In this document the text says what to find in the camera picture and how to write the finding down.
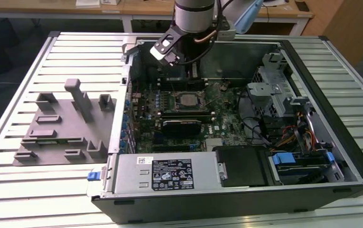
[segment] gray carpet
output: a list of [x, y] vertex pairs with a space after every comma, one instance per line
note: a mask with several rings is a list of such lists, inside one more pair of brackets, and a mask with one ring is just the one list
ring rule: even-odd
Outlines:
[[[75, 19], [43, 19], [40, 27], [33, 27], [29, 19], [11, 19], [16, 34], [21, 40], [19, 46], [8, 48], [7, 53], [13, 62], [13, 69], [0, 75], [0, 82], [20, 83], [31, 67], [32, 61], [41, 48], [49, 31], [72, 32], [123, 32], [119, 20], [75, 20]], [[133, 32], [165, 32], [169, 22], [163, 21], [157, 27], [156, 22], [133, 21]], [[363, 76], [363, 62], [356, 66]], [[0, 116], [13, 96], [17, 85], [0, 84]]]

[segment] warning label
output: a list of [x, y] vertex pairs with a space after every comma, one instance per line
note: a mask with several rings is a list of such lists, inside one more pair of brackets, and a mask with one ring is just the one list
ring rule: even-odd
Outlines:
[[152, 161], [151, 170], [155, 191], [193, 189], [191, 159]]

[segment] metal bracket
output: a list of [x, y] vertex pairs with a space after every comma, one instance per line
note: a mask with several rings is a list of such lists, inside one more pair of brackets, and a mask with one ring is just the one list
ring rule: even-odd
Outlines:
[[285, 101], [289, 102], [289, 105], [305, 105], [309, 99], [307, 97], [299, 96], [299, 97], [287, 97]]
[[137, 46], [136, 46], [136, 37], [125, 37], [123, 41], [123, 54], [124, 56], [128, 56], [137, 52]]
[[271, 85], [264, 82], [248, 83], [248, 88], [253, 96], [271, 96], [273, 94], [281, 94], [281, 89], [277, 85]]
[[187, 35], [187, 32], [184, 32], [177, 26], [172, 26], [155, 43], [153, 47], [157, 52], [164, 55], [184, 35]]
[[280, 70], [285, 67], [287, 61], [280, 53], [269, 53], [263, 57], [263, 64], [265, 68]]

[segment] black cable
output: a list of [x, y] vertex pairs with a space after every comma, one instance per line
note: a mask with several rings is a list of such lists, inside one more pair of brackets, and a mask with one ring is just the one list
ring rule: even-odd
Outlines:
[[265, 6], [264, 4], [263, 6], [265, 7], [265, 10], [267, 10], [267, 23], [268, 23], [269, 22], [268, 6]]
[[[220, 0], [216, 0], [216, 4], [217, 4], [217, 8], [220, 9], [221, 8]], [[213, 44], [215, 44], [215, 41], [216, 41], [216, 38], [217, 38], [217, 33], [219, 33], [219, 30], [220, 30], [220, 18], [221, 18], [221, 10], [217, 11], [217, 17], [216, 17], [216, 34], [213, 35], [212, 41], [209, 43], [209, 46], [207, 47], [207, 49], [204, 50], [204, 52], [193, 60], [189, 60], [189, 61], [183, 62], [183, 63], [177, 62], [176, 63], [177, 65], [184, 66], [184, 65], [195, 63], [211, 51], [211, 49], [213, 47]]]
[[227, 6], [232, 3], [232, 1], [235, 1], [235, 0], [227, 1], [227, 3], [223, 5], [223, 7], [220, 9], [221, 12], [225, 10]]
[[171, 23], [169, 23], [169, 27], [175, 25], [175, 8], [173, 8], [173, 15], [171, 17]]
[[263, 145], [264, 145], [264, 143], [252, 143], [252, 140], [255, 139], [255, 133], [253, 133], [253, 131], [251, 132], [251, 138], [245, 138], [245, 139], [249, 139], [249, 140], [251, 140], [251, 142], [249, 142], [249, 145], [251, 145], [251, 146], [263, 146]]
[[264, 136], [251, 126], [248, 126], [247, 123], [244, 123], [244, 121], [243, 121], [243, 119], [240, 117], [240, 111], [239, 111], [240, 99], [241, 99], [241, 93], [239, 94], [239, 99], [237, 99], [237, 115], [236, 116], [237, 116], [239, 121], [251, 130], [251, 132], [255, 133], [259, 136], [259, 138], [263, 140], [265, 145], [269, 146], [271, 148], [276, 149], [277, 147], [271, 144], [271, 142], [264, 138]]

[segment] yellow wire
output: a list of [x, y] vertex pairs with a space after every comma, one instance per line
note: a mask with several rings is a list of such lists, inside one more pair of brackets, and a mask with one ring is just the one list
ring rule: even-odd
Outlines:
[[292, 135], [289, 138], [287, 138], [287, 139], [277, 145], [277, 147], [281, 146], [281, 145], [284, 145], [284, 144], [287, 144], [288, 142], [291, 142], [292, 139], [295, 139], [295, 135]]

